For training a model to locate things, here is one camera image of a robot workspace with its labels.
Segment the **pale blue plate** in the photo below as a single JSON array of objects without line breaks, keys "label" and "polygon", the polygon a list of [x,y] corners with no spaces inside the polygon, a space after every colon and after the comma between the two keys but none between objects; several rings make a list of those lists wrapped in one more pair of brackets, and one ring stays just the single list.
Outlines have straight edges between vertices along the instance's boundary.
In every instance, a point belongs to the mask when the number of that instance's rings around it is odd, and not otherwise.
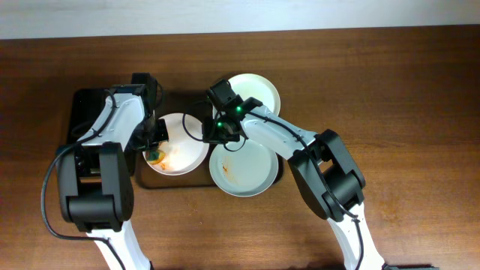
[{"label": "pale blue plate", "polygon": [[280,169],[274,151],[252,140],[230,142],[226,150],[214,147],[209,159],[209,171],[214,183],[235,197],[253,197],[266,191]]}]

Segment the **pink white plate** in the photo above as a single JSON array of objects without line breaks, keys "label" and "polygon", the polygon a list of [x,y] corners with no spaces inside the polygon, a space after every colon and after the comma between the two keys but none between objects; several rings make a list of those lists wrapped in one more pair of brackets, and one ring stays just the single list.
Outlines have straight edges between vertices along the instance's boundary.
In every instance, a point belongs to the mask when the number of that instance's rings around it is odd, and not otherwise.
[{"label": "pink white plate", "polygon": [[165,121],[169,140],[157,147],[163,153],[160,161],[153,161],[149,151],[142,153],[147,164],[166,176],[180,176],[196,169],[206,158],[209,145],[187,135],[182,124],[183,113],[170,113],[160,119]]}]

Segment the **yellow green sponge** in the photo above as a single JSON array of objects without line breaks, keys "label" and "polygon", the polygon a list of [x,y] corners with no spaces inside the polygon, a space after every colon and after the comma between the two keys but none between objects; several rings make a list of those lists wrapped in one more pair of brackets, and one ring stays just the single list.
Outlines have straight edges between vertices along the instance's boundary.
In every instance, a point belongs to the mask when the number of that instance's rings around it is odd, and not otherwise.
[{"label": "yellow green sponge", "polygon": [[145,152],[145,160],[151,164],[159,164],[166,157],[166,153],[160,149],[151,149]]}]

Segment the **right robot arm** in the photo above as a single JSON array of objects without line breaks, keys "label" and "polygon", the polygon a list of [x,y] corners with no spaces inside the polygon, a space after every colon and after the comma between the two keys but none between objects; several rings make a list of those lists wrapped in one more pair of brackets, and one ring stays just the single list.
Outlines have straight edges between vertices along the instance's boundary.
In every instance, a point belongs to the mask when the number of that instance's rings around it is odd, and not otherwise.
[{"label": "right robot arm", "polygon": [[215,115],[204,121],[206,143],[252,140],[287,161],[302,199],[328,221],[346,269],[387,269],[365,220],[365,177],[341,137],[296,127],[254,97],[244,100],[222,79],[206,92]]}]

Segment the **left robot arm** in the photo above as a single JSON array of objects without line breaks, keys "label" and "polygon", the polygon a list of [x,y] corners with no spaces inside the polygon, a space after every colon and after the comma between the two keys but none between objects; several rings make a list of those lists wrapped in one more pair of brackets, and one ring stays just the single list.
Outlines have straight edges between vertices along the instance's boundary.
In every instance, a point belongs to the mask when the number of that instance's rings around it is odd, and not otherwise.
[{"label": "left robot arm", "polygon": [[83,88],[73,95],[66,145],[56,154],[61,215],[93,241],[111,269],[152,269],[131,216],[136,155],[168,139],[155,118],[158,81],[133,73],[130,83]]}]

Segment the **cream white plate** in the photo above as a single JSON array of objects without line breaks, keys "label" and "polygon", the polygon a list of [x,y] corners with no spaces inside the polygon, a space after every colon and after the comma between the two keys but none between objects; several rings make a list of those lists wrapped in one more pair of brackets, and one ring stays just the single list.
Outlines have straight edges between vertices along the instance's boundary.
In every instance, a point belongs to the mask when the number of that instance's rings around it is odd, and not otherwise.
[{"label": "cream white plate", "polygon": [[268,109],[279,116],[281,111],[281,99],[278,90],[265,77],[254,73],[242,73],[228,79],[232,90],[240,95],[243,101],[248,98],[256,98]]}]

